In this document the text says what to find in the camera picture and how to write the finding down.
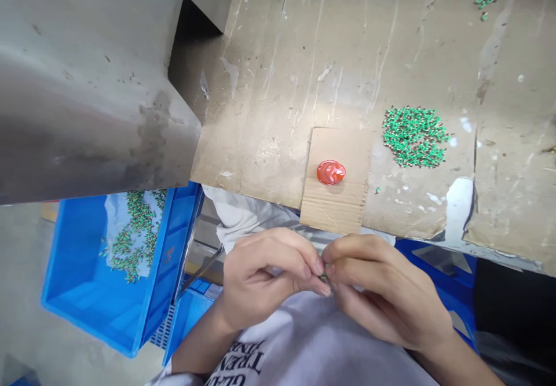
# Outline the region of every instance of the white cloth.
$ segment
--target white cloth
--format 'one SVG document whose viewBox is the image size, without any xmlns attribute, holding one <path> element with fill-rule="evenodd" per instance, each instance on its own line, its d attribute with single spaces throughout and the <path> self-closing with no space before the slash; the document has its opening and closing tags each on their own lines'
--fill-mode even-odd
<svg viewBox="0 0 556 386">
<path fill-rule="evenodd" d="M 170 373 L 166 367 L 149 386 L 203 384 L 191 374 Z M 332 298 L 312 292 L 292 296 L 265 322 L 245 330 L 205 384 L 437 385 L 403 348 L 372 337 Z"/>
<path fill-rule="evenodd" d="M 341 237 L 299 224 L 290 209 L 222 189 L 203 186 L 222 224 L 226 252 L 238 238 L 274 227 L 303 235 L 320 251 Z M 377 234 L 394 245 L 396 239 Z M 377 340 L 342 313 L 333 298 L 302 292 L 286 300 L 265 322 L 245 330 L 232 344 L 206 385 L 414 385 L 437 383 L 395 345 Z M 200 386 L 192 374 L 171 375 L 171 363 L 147 386 Z"/>
<path fill-rule="evenodd" d="M 234 194 L 220 188 L 203 185 L 204 194 L 214 202 L 216 212 L 222 224 L 216 228 L 216 234 L 224 250 L 229 253 L 237 239 L 263 230 L 286 227 L 309 240 L 317 250 L 324 248 L 340 234 L 316 230 L 299 224 L 299 217 L 289 208 L 267 201 Z M 361 234 L 376 234 L 394 245 L 396 238 L 381 231 L 361 228 Z"/>
</svg>

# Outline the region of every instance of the stain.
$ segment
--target stain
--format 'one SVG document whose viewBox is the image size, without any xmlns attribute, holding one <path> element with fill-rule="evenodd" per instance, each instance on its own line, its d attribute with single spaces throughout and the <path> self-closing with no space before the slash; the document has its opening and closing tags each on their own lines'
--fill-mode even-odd
<svg viewBox="0 0 556 386">
<path fill-rule="evenodd" d="M 141 124 L 137 127 L 140 138 L 139 146 L 130 150 L 133 161 L 126 168 L 126 185 L 137 187 L 158 187 L 162 184 L 162 165 L 166 144 L 164 133 L 170 122 L 170 98 L 160 91 L 152 106 L 140 106 Z"/>
<path fill-rule="evenodd" d="M 489 79 L 485 79 L 482 81 L 481 86 L 477 89 L 477 98 L 479 100 L 480 105 L 485 101 L 486 92 L 488 91 L 488 87 L 491 84 Z"/>
</svg>

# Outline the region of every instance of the concrete floor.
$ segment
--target concrete floor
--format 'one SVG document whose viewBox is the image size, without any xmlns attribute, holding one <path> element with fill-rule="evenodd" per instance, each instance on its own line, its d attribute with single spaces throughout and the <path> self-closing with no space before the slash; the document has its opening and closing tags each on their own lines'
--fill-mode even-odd
<svg viewBox="0 0 556 386">
<path fill-rule="evenodd" d="M 30 374 L 42 386 L 143 385 L 162 368 L 147 343 L 133 359 L 40 303 L 54 224 L 40 204 L 0 207 L 0 386 Z"/>
</svg>

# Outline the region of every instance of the blue plastic crate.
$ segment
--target blue plastic crate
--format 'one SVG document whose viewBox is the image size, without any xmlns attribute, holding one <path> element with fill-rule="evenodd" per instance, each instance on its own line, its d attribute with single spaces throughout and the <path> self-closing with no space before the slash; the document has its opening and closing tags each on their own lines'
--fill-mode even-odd
<svg viewBox="0 0 556 386">
<path fill-rule="evenodd" d="M 151 274 L 135 284 L 99 256 L 107 231 L 105 199 L 60 203 L 42 305 L 132 358 L 166 318 L 203 190 L 193 182 L 168 190 Z"/>
</svg>

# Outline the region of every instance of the red magnet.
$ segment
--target red magnet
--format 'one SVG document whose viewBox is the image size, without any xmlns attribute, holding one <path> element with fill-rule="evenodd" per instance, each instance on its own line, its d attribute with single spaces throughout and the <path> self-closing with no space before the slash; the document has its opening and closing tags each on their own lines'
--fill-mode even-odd
<svg viewBox="0 0 556 386">
<path fill-rule="evenodd" d="M 317 178 L 323 185 L 336 185 L 346 176 L 346 168 L 335 160 L 325 160 L 317 168 Z"/>
</svg>

